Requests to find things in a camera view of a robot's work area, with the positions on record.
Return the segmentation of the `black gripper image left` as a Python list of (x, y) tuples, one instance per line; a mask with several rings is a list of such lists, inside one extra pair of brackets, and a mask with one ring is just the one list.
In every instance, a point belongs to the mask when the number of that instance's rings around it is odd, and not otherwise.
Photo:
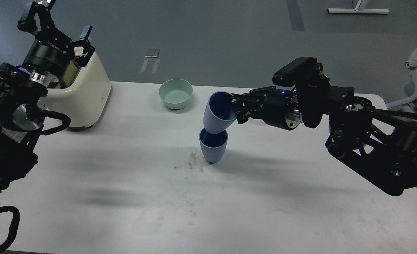
[(72, 39), (55, 27), (50, 10), (55, 0), (42, 0), (26, 4), (18, 21), (18, 30), (35, 37), (22, 66), (28, 71), (39, 68), (56, 77), (62, 77), (70, 61), (76, 67), (86, 67), (95, 48), (91, 45), (89, 35), (91, 25), (84, 27), (80, 39)]

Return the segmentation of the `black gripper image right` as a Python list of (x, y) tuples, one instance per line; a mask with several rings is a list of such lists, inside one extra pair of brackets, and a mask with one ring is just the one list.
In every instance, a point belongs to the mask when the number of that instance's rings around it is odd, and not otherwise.
[(249, 93), (232, 94), (230, 103), (258, 103), (258, 107), (234, 106), (236, 121), (244, 124), (249, 119), (260, 119), (267, 125), (293, 130), (302, 122), (297, 92), (278, 89), (276, 86), (252, 89)]

